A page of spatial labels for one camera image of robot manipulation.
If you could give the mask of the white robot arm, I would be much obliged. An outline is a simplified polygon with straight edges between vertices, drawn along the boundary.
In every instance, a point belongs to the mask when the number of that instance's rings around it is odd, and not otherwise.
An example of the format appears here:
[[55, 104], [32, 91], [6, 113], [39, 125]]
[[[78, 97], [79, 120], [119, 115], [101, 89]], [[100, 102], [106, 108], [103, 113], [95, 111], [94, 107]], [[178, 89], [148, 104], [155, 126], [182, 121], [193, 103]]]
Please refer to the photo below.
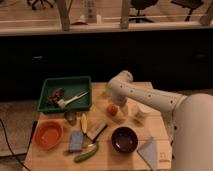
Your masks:
[[174, 116], [171, 171], [213, 171], [213, 95], [140, 88], [127, 70], [113, 77], [108, 87], [119, 106], [130, 98]]

